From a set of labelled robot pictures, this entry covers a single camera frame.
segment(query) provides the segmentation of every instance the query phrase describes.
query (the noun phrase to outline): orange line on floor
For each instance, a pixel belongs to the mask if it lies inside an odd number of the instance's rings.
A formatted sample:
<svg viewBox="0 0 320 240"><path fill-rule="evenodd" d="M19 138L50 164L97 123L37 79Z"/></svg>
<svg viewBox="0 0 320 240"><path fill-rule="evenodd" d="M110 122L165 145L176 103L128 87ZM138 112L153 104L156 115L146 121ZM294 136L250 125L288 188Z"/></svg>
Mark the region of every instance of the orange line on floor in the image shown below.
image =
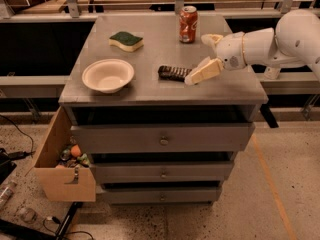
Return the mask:
<svg viewBox="0 0 320 240"><path fill-rule="evenodd" d="M264 159L264 155L263 155L263 152L261 151L260 149L260 146L258 144L258 141L257 141L257 138L255 136L255 134L252 135L252 141L253 141L253 145L254 145L254 149L258 155L258 158L259 158L259 161L260 161L260 164L261 164L261 167L263 169L263 172L264 172L264 175L266 177L266 180L267 180L267 183L270 187L270 190L272 192L272 195L273 195L273 198L274 198L274 201L276 202L276 205L277 205L277 208L278 208L278 211L280 213L280 217L283 221L283 224L288 232L288 235L289 235L289 238L290 240L297 240L297 237L296 237L296 234L291 226L291 223L290 223L290 220L288 218L288 215L286 213L286 210L283 206L283 203L280 199L280 196L279 196L279 193L277 191L277 188L276 188L276 185L272 179L272 176L271 176L271 172L270 172L270 169L267 165L267 162L266 160Z"/></svg>

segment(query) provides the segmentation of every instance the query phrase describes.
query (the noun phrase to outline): drawer knob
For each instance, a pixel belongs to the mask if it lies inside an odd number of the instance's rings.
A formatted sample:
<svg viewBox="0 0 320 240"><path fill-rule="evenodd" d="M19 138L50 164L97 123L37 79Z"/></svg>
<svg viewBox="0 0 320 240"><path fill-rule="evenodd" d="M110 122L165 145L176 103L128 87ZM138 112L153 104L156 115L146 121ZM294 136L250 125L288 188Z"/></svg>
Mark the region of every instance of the drawer knob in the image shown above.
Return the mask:
<svg viewBox="0 0 320 240"><path fill-rule="evenodd" d="M161 139L160 139L160 144L161 144L162 146L167 146L167 145L169 144L168 138L165 137L165 136L162 136Z"/></svg>

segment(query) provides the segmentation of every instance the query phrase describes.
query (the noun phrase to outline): concrete floor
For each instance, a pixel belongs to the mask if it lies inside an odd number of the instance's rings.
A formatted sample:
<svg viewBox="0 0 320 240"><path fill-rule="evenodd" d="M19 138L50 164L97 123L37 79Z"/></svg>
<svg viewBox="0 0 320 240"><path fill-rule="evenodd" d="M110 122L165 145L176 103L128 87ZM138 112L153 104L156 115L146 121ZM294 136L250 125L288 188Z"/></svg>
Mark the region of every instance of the concrete floor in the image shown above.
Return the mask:
<svg viewBox="0 0 320 240"><path fill-rule="evenodd" d="M98 195L95 203L85 203L78 210L70 231L89 232L96 240L320 239L320 113L313 115L314 121L304 121L297 111L273 111L280 126L274 129L257 118L254 135L238 154L220 199L212 206L109 206ZM17 116L13 119L34 138L36 147L50 115L43 115L37 124ZM28 150L30 139L0 120L0 147L7 152ZM30 157L17 164L13 174L20 182L0 218L51 234L41 220L24 224L19 209L31 207L40 218L62 220L70 203L46 199L33 171L26 175ZM46 225L53 231L57 228L50 221ZM90 239L84 233L66 237Z"/></svg>

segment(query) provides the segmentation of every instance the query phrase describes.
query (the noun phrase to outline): gray tabletop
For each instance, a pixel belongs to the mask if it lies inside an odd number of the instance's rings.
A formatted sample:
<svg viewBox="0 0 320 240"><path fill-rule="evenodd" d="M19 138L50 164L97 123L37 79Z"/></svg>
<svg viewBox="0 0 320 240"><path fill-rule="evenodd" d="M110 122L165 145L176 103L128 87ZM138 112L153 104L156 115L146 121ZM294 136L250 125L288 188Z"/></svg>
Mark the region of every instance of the gray tabletop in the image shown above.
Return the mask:
<svg viewBox="0 0 320 240"><path fill-rule="evenodd" d="M133 53L110 46L109 37L119 31L143 37L144 46ZM104 14L96 20L59 102L62 106L266 103L267 96L251 67L224 70L194 86L159 79L161 65L193 68L205 57L212 57L211 48L200 39L208 33L227 35L231 30L221 15L200 12L196 41L183 44L179 42L179 18L173 12ZM134 79L114 94L88 89L81 80L85 68L112 58L129 62L135 70Z"/></svg>

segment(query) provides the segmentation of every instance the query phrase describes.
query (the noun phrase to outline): gray drawer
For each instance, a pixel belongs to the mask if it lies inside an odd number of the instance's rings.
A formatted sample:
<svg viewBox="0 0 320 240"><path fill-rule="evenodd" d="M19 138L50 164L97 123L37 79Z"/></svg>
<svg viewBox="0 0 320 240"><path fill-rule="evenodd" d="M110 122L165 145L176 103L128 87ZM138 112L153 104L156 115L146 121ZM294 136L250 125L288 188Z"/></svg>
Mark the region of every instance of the gray drawer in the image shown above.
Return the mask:
<svg viewBox="0 0 320 240"><path fill-rule="evenodd" d="M73 126L83 152L242 151L253 123Z"/></svg>
<svg viewBox="0 0 320 240"><path fill-rule="evenodd" d="M106 201L109 204L137 204L137 203L212 203L219 199L221 187L177 187L163 188L134 188L134 189L106 189Z"/></svg>
<svg viewBox="0 0 320 240"><path fill-rule="evenodd" d="M91 168L98 184L118 182L224 181L233 162L114 163Z"/></svg>

